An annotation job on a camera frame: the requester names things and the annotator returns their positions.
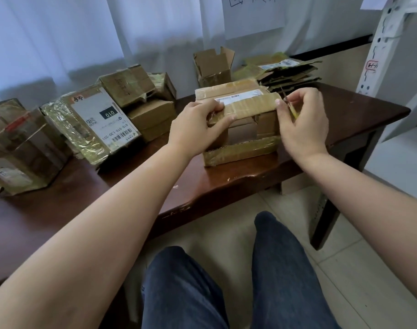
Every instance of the brown table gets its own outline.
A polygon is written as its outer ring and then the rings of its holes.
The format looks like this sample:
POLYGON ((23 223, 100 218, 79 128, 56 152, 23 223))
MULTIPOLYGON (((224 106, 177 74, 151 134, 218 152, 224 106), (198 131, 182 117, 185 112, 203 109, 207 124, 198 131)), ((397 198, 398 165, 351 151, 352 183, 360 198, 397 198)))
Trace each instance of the brown table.
MULTIPOLYGON (((409 114, 406 107, 320 84, 329 117, 332 154, 362 169, 384 126, 409 114)), ((182 108, 193 97, 180 99, 182 108)), ((0 282, 90 203, 167 143, 167 135, 111 157, 97 173, 85 160, 71 159, 45 189, 0 198, 0 282)), ((150 238, 301 173, 288 154, 268 154, 204 168, 195 157, 169 193, 150 238)), ((319 249, 337 218, 324 206, 311 243, 319 249)))

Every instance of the table top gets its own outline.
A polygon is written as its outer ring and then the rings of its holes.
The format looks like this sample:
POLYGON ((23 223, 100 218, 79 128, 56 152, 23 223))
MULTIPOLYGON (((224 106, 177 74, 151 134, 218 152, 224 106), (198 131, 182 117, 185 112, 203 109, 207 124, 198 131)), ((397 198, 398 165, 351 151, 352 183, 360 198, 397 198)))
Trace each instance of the table top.
MULTIPOLYGON (((319 84, 329 118, 327 145, 371 132, 409 114, 409 109, 325 84, 319 84)), ((192 100, 179 99, 178 108, 192 100)), ((72 158, 47 188, 0 198, 0 281, 89 204, 167 143, 168 134, 143 146, 135 143, 95 171, 72 158)), ((151 237, 300 173, 279 148, 268 154, 204 167, 196 156, 169 193, 151 237)))

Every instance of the blue jeans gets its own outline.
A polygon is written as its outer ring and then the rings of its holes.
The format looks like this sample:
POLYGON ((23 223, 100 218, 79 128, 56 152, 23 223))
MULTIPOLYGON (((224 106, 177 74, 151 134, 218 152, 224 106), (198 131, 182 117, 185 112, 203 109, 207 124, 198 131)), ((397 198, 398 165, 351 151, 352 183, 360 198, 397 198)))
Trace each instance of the blue jeans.
MULTIPOLYGON (((254 221, 252 328, 340 328, 296 237, 268 211, 254 221)), ((142 285, 142 328, 228 328, 221 288, 181 247, 162 250, 142 285)))

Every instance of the white curtain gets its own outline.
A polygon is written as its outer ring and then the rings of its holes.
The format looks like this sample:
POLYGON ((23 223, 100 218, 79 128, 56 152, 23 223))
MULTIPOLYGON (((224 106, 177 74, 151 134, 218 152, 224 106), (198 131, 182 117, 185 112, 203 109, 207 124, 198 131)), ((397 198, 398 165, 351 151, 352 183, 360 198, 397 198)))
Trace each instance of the white curtain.
POLYGON ((360 37, 380 16, 361 2, 288 0, 285 28, 226 41, 221 0, 0 0, 0 100, 34 108, 134 63, 167 71, 187 96, 197 87, 193 52, 225 45, 235 67, 360 37))

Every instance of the right arm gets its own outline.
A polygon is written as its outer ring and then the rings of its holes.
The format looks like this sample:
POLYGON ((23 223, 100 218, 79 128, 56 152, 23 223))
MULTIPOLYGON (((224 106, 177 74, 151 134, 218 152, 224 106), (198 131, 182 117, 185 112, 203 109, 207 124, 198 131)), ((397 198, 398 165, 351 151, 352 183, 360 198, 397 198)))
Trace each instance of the right arm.
POLYGON ((299 89, 288 100, 303 107, 292 122, 286 104, 278 102, 285 149, 417 297, 417 199, 328 154, 328 121, 317 89, 299 89))

